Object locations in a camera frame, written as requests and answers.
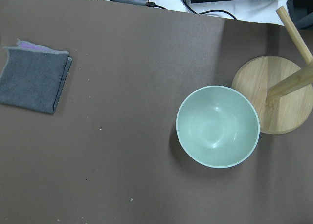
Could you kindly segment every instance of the wooden stand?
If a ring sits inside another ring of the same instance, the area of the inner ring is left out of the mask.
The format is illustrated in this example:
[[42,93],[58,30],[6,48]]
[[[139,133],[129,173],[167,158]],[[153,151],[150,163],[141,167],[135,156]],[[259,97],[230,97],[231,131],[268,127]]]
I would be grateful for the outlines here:
[[281,7],[277,14],[307,63],[300,68],[277,56],[255,58],[236,73],[232,88],[242,93],[255,107],[261,132],[288,133],[309,117],[313,106],[313,56]]

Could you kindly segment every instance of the light green bowl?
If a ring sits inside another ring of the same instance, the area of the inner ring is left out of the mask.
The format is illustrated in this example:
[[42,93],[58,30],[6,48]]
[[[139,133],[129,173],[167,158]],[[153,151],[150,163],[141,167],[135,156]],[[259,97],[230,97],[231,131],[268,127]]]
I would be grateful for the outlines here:
[[241,93],[207,86],[181,104],[176,132],[186,153],[208,167],[228,168],[244,161],[259,140],[258,115]]

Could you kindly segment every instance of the bowl rim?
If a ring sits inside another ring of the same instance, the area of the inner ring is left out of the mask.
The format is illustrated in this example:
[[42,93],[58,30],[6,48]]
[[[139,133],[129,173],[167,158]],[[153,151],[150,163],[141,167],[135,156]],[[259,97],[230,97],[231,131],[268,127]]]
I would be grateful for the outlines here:
[[[216,165],[207,164],[207,163],[204,163],[204,162],[200,161],[199,159],[195,158],[192,154],[190,154],[190,153],[186,150],[184,144],[182,143],[182,140],[181,140],[181,138],[180,138],[180,135],[179,135],[179,131],[178,131],[178,118],[179,118],[180,110],[182,109],[183,105],[184,105],[185,102],[186,102],[192,95],[194,95],[196,92],[201,91],[201,90],[203,90],[203,89],[208,89],[208,88],[222,88],[222,89],[228,89],[228,90],[231,90],[231,91],[235,92],[236,94],[238,94],[239,96],[241,96],[244,100],[246,100],[246,102],[251,106],[251,108],[252,108],[252,110],[253,110],[253,112],[254,112],[254,114],[255,114],[255,116],[256,116],[257,126],[258,126],[258,129],[257,129],[258,134],[257,134],[256,140],[255,140],[255,142],[254,142],[254,145],[253,145],[252,149],[249,151],[249,153],[248,153],[244,158],[242,158],[241,160],[239,160],[239,161],[237,161],[237,162],[235,162],[235,163],[233,163],[233,164],[223,165],[223,166],[216,166]],[[179,139],[179,142],[180,142],[182,148],[184,149],[184,151],[185,151],[193,160],[195,160],[196,162],[198,162],[198,163],[200,163],[200,164],[202,164],[202,165],[204,165],[204,166],[211,167],[211,168],[229,168],[229,167],[233,167],[233,166],[235,166],[235,165],[237,165],[237,164],[240,164],[241,162],[243,162],[244,160],[246,160],[246,159],[252,154],[252,152],[254,151],[254,149],[256,148],[256,145],[258,144],[259,136],[260,136],[260,121],[259,121],[258,113],[256,112],[254,106],[253,106],[253,105],[251,104],[251,102],[250,102],[243,94],[241,94],[240,92],[238,92],[238,91],[236,91],[236,90],[234,90],[234,89],[232,89],[232,88],[230,88],[230,87],[226,87],[226,86],[218,86],[218,85],[214,85],[214,86],[205,86],[205,87],[202,87],[202,88],[200,88],[200,89],[197,89],[197,90],[193,91],[193,92],[192,92],[191,94],[189,94],[189,95],[184,99],[184,101],[181,103],[181,105],[180,105],[180,107],[179,107],[179,110],[178,110],[178,112],[177,112],[177,116],[176,116],[176,134],[177,134],[177,137],[178,137],[178,139]]]

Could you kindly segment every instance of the folded gray cloth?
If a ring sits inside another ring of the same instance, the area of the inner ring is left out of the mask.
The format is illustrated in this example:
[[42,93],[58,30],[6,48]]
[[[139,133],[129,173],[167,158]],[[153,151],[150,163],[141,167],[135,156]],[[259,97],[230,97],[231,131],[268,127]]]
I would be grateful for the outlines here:
[[72,58],[30,42],[4,47],[7,63],[0,76],[0,102],[54,114]]

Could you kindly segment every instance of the white surface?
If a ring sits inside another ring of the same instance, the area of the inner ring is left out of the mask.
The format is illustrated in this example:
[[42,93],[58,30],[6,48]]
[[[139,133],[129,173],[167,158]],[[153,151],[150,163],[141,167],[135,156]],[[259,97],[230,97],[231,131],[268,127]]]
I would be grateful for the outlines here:
[[[163,6],[169,10],[176,10],[190,13],[181,0],[149,0],[157,5]],[[237,1],[221,1],[208,3],[190,4],[190,7],[196,12],[200,13],[207,10],[221,9],[233,14],[237,19],[251,22],[274,23],[283,25],[276,9],[281,6],[286,8],[287,0],[237,0]],[[225,13],[210,13],[199,16],[218,16],[224,18],[231,18]]]

